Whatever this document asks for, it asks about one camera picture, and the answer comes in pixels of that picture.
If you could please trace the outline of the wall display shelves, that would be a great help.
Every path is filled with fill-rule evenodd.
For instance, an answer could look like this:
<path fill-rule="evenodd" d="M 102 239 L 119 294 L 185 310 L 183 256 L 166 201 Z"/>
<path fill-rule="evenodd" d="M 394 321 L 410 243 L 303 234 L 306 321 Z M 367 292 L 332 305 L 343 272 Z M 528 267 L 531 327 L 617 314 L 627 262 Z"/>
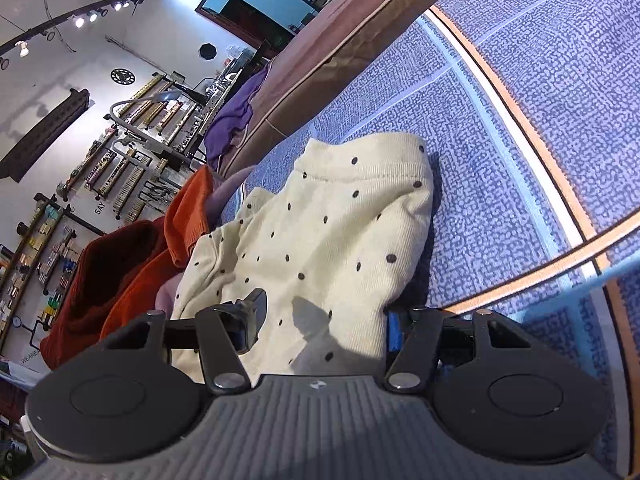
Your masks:
<path fill-rule="evenodd" d="M 40 342 L 62 318 L 79 259 L 96 238 L 166 211 L 195 164 L 198 106 L 155 73 L 128 102 L 93 110 L 71 88 L 1 155 L 2 358 L 44 370 Z"/>

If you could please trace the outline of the blue plaid bed sheet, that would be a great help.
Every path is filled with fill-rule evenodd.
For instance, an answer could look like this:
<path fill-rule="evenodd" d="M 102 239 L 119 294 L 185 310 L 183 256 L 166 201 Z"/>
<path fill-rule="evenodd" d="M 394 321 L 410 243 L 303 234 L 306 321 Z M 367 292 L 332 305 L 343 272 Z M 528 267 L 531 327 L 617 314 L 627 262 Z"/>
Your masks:
<path fill-rule="evenodd" d="M 424 141 L 434 220 L 409 289 L 443 308 L 639 217 L 639 0 L 439 0 L 232 197 L 278 192 L 307 142 Z"/>

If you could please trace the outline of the pink knit garment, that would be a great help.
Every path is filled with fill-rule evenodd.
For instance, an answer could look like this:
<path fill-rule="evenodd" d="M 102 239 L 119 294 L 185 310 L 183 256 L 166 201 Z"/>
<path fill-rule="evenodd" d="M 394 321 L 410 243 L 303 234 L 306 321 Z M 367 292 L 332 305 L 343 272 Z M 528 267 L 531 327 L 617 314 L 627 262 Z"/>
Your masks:
<path fill-rule="evenodd" d="M 218 185 L 212 194 L 206 197 L 204 202 L 206 226 L 213 231 L 216 226 L 220 225 L 221 213 L 224 207 L 228 204 L 228 201 L 246 178 L 253 171 L 254 166 L 248 166 L 244 169 L 237 171 Z M 166 314 L 166 318 L 171 317 L 172 310 L 174 310 L 174 304 L 176 301 L 178 285 L 183 277 L 183 273 L 180 272 L 165 282 L 158 290 L 155 297 L 155 309 L 163 311 Z"/>

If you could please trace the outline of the cream polka dot garment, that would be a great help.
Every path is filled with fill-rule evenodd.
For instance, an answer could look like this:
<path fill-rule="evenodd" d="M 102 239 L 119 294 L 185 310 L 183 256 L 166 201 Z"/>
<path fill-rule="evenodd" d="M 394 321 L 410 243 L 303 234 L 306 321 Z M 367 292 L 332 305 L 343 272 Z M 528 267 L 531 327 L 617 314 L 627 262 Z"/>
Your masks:
<path fill-rule="evenodd" d="M 263 374 L 379 375 L 385 308 L 411 281 L 432 218 L 424 142 L 379 132 L 309 140 L 279 192 L 254 188 L 235 218 L 195 244 L 172 315 L 264 291 L 242 356 Z"/>

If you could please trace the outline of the black wall clock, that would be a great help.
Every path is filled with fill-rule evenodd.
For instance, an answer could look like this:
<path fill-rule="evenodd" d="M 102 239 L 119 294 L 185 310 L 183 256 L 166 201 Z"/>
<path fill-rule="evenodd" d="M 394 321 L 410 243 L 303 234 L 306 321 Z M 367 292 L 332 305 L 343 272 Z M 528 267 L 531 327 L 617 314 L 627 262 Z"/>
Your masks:
<path fill-rule="evenodd" d="M 123 67 L 111 70 L 110 77 L 115 84 L 120 84 L 121 86 L 130 86 L 130 84 L 136 82 L 136 75 L 131 70 Z"/>

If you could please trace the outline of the mauve bed with brown base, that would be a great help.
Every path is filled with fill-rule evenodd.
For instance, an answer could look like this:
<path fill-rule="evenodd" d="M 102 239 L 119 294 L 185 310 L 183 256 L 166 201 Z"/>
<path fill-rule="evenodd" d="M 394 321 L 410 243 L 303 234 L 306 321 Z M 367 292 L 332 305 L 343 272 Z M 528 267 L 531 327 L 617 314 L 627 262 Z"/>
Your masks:
<path fill-rule="evenodd" d="M 438 0 L 333 0 L 268 64 L 253 116 L 213 170 L 256 164 L 309 122 Z"/>

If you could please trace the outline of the purple cloth on bed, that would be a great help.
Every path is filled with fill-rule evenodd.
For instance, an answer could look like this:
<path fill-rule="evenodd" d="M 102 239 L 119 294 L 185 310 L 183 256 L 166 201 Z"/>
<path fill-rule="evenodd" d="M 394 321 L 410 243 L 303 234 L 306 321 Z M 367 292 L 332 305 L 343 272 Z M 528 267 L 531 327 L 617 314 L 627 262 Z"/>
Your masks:
<path fill-rule="evenodd" d="M 235 94 L 224 103 L 204 136 L 206 162 L 216 168 L 218 159 L 229 148 L 232 136 L 243 130 L 253 116 L 250 99 L 260 89 L 270 70 L 267 64 L 250 76 Z"/>

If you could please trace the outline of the dark red knit sweater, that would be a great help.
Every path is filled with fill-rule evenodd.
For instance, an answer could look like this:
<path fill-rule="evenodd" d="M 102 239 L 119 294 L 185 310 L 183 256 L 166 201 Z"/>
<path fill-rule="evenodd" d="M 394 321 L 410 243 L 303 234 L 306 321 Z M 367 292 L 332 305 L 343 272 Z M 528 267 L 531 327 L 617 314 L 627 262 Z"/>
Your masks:
<path fill-rule="evenodd" d="M 165 248 L 164 219 L 141 220 L 93 240 L 50 332 L 40 341 L 43 361 L 55 370 L 96 344 L 116 300 L 142 268 Z"/>

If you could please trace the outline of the orange knit garment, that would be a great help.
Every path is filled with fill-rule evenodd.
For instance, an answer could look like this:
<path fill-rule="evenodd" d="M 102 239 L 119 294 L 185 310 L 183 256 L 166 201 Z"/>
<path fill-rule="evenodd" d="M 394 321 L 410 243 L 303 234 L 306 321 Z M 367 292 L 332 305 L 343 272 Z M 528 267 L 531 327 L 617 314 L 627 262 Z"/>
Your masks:
<path fill-rule="evenodd" d="M 195 243 L 208 231 L 205 202 L 214 191 L 214 179 L 206 166 L 201 166 L 186 181 L 160 218 L 163 228 L 160 248 L 154 250 L 151 259 L 115 301 L 103 324 L 101 339 L 153 310 L 163 284 L 186 268 Z"/>

